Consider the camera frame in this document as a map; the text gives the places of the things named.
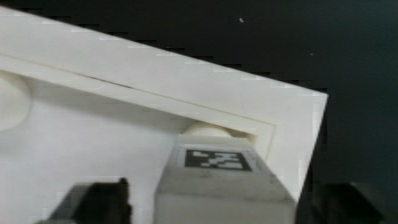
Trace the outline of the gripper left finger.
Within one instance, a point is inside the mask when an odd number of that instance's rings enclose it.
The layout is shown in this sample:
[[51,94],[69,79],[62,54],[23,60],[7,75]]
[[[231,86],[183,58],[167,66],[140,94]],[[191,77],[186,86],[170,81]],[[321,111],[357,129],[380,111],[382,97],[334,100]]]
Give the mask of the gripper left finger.
[[40,224],[133,224],[129,184],[115,182],[76,184]]

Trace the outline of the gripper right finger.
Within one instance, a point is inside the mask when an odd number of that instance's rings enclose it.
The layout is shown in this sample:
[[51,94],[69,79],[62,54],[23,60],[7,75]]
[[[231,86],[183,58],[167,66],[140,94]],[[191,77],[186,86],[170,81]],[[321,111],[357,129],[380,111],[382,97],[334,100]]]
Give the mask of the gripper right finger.
[[366,184],[318,184],[310,198],[312,224],[385,224],[387,212]]

